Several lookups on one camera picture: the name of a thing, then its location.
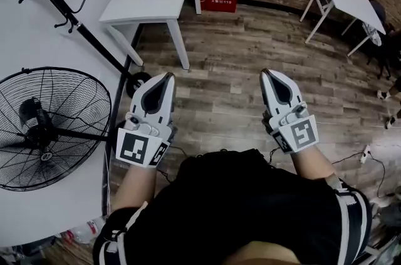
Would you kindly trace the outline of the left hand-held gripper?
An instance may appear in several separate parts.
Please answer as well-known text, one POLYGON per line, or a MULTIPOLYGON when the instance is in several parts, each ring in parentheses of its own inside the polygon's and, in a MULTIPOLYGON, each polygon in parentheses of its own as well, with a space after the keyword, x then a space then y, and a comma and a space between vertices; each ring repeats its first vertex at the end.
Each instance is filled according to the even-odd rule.
POLYGON ((175 75, 162 73, 133 94, 130 111, 117 130, 116 159, 154 169, 172 143, 175 75))

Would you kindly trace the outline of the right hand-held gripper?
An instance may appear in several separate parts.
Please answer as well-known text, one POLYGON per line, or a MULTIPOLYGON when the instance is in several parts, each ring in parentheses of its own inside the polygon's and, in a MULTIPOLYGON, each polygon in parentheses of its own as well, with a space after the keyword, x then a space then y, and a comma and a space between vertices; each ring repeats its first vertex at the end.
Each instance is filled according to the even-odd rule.
POLYGON ((263 69, 259 82, 267 110, 266 130, 283 153, 297 153, 319 142, 316 119, 308 112, 298 85, 286 75, 263 69))

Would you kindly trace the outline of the person's right forearm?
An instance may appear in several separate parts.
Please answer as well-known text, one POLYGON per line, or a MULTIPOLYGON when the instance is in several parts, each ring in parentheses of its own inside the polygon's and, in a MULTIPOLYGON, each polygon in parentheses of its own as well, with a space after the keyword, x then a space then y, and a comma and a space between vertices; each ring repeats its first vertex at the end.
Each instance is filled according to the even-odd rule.
POLYGON ((325 179, 336 174, 331 162, 316 145, 292 153, 291 159, 296 173, 306 179, 325 179))

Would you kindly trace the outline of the person's left forearm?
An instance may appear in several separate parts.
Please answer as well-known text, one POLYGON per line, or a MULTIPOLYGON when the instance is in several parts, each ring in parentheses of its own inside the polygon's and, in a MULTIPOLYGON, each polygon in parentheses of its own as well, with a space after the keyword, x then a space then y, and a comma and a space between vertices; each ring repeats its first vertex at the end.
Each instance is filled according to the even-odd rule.
POLYGON ((154 198, 157 170, 131 165, 112 202, 112 211, 139 208, 154 198))

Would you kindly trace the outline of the white table with grommet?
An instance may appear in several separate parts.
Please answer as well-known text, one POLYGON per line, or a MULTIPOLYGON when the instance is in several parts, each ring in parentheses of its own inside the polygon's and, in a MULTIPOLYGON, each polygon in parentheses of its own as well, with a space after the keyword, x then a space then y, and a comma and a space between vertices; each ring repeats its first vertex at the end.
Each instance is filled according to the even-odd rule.
MULTIPOLYGON (((201 0, 194 2, 196 13, 201 14, 201 0)), ((181 65, 188 70, 190 63, 178 24, 183 4, 184 0, 111 0, 101 15, 100 22, 138 66, 143 65, 143 60, 118 27, 132 25, 137 29, 139 24, 145 23, 167 24, 181 65)))

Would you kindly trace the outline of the black chair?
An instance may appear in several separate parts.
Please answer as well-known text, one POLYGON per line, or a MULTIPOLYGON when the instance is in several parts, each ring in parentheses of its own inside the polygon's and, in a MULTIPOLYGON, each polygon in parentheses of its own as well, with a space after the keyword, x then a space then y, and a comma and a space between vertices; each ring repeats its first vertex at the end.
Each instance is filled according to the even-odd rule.
POLYGON ((391 78, 390 62, 396 60, 401 53, 401 29, 395 29, 394 25, 387 21, 385 8, 378 1, 369 1, 383 25, 385 34, 379 33, 382 45, 374 46, 373 51, 370 52, 367 64, 370 64, 372 58, 376 58, 380 68, 377 78, 380 79, 383 70, 386 69, 386 79, 389 80, 391 78))

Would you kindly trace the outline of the patterned cloth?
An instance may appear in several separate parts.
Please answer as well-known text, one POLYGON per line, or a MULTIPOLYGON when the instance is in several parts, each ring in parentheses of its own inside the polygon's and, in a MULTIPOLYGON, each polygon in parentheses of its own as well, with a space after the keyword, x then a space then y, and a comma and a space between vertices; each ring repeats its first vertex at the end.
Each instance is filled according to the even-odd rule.
POLYGON ((371 25, 362 22, 362 28, 363 30, 366 32, 368 38, 370 39, 370 41, 378 47, 381 47, 382 45, 382 40, 381 37, 378 33, 378 31, 371 25))

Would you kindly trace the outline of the black floor fan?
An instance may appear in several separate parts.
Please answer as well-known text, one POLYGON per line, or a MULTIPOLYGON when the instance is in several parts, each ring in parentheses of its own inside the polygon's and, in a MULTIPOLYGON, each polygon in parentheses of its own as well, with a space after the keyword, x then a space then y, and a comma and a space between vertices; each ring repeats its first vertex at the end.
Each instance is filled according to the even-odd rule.
POLYGON ((0 189, 38 190, 75 171, 108 138, 109 91, 70 68, 22 69, 0 80, 0 189))

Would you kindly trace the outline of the black shirt with white stripes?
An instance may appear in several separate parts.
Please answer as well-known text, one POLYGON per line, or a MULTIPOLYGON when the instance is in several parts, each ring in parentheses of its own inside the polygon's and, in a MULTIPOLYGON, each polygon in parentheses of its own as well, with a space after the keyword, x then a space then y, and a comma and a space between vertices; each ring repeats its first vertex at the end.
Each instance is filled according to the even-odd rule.
POLYGON ((310 180, 256 149, 186 158, 139 208, 112 211, 94 265, 352 265, 372 226, 337 174, 310 180))

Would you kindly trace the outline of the clear plastic bottle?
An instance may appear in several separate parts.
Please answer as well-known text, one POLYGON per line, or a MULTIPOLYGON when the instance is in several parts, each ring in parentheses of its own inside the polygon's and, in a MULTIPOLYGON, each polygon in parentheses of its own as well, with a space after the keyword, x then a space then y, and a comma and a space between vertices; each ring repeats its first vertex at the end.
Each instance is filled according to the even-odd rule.
POLYGON ((100 234, 104 225, 104 218, 98 217, 68 230, 66 235, 70 240, 77 243, 89 244, 100 234))

